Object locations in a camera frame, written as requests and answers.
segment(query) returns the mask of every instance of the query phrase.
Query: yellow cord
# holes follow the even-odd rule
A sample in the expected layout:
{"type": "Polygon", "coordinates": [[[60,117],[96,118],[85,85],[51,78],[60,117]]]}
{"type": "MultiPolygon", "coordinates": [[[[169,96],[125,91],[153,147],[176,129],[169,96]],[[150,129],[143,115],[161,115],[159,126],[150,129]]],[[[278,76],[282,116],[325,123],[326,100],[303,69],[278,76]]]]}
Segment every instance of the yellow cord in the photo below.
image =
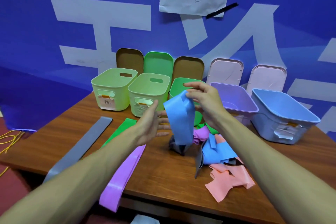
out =
{"type": "MultiPolygon", "coordinates": [[[[4,143],[0,143],[0,144],[6,144],[6,143],[10,143],[9,146],[7,146],[5,149],[3,149],[0,154],[2,154],[3,152],[7,153],[8,149],[13,146],[17,141],[19,141],[19,139],[23,136],[24,132],[20,131],[17,135],[7,135],[11,132],[14,132],[16,130],[11,130],[8,131],[7,133],[3,134],[2,136],[0,136],[0,140],[7,138],[7,137],[12,137],[12,140],[9,140],[7,142],[4,143]]],[[[6,167],[5,170],[0,174],[0,177],[8,170],[9,167],[6,167]]]]}

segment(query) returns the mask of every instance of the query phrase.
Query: blue wall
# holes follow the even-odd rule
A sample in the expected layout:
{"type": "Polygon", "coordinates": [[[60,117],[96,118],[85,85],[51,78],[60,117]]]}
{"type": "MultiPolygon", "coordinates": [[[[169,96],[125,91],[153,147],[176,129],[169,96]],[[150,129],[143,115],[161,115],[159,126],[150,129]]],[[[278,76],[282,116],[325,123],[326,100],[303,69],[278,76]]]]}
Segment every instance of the blue wall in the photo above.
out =
{"type": "MultiPolygon", "coordinates": [[[[179,14],[159,12],[159,0],[101,0],[151,6],[151,31],[111,27],[111,51],[136,48],[163,51],[173,57],[203,57],[241,21],[254,3],[279,5],[274,12],[277,45],[288,77],[336,83],[336,64],[317,61],[336,37],[333,0],[228,0],[239,6],[224,18],[205,20],[208,38],[189,50],[179,14]]],[[[0,0],[0,106],[10,128],[39,129],[92,91],[97,68],[65,64],[59,46],[96,49],[93,26],[58,21],[50,0],[0,0]]],[[[234,59],[244,63],[241,83],[257,65],[252,38],[234,59]]],[[[313,105],[322,118],[335,105],[296,98],[313,105]]]]}

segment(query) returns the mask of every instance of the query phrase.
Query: forearm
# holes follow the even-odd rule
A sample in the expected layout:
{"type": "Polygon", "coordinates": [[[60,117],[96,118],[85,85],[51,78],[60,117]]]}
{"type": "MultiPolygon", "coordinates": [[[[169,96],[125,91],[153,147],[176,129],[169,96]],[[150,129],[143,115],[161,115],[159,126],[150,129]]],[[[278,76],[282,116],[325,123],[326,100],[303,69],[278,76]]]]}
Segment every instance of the forearm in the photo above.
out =
{"type": "Polygon", "coordinates": [[[136,148],[137,128],[41,185],[2,215],[0,223],[77,223],[91,208],[115,171],[136,148]]]}
{"type": "Polygon", "coordinates": [[[218,130],[287,223],[332,223],[336,192],[315,175],[267,145],[230,115],[218,130]]]}

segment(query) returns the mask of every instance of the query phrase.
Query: hand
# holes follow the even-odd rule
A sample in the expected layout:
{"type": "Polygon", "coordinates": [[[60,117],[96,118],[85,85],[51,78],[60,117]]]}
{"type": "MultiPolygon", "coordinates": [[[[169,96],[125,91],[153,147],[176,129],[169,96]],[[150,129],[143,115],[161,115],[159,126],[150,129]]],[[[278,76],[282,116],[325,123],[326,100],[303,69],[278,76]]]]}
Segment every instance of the hand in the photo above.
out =
{"type": "Polygon", "coordinates": [[[230,114],[223,107],[216,88],[204,82],[187,82],[183,86],[193,88],[187,90],[186,97],[200,104],[195,105],[196,111],[199,111],[203,115],[205,122],[210,127],[218,130],[220,117],[225,115],[230,116],[230,114]]]}
{"type": "Polygon", "coordinates": [[[170,129],[168,118],[160,118],[167,115],[166,111],[156,112],[159,102],[157,100],[149,107],[143,116],[136,123],[137,130],[140,132],[140,137],[137,141],[137,146],[145,145],[156,136],[168,136],[169,132],[158,132],[158,130],[170,129]]]}

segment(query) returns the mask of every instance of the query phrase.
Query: brown desk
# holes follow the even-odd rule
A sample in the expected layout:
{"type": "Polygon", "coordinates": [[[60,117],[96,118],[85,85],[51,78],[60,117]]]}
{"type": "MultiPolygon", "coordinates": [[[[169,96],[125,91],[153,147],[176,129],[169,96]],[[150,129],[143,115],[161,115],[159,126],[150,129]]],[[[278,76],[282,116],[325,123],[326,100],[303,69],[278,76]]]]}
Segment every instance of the brown desk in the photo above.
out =
{"type": "MultiPolygon", "coordinates": [[[[90,94],[28,139],[19,141],[0,156],[0,162],[45,175],[100,116],[114,120],[86,156],[98,150],[125,118],[137,119],[130,108],[123,112],[100,110],[94,94],[90,94]]],[[[233,188],[217,203],[204,186],[212,181],[210,168],[204,167],[194,179],[198,146],[193,145],[182,157],[168,150],[168,141],[169,137],[155,138],[146,146],[124,194],[253,223],[284,223],[258,185],[249,190],[233,188]]],[[[336,188],[336,144],[317,127],[296,145],[268,144],[336,188]]]]}

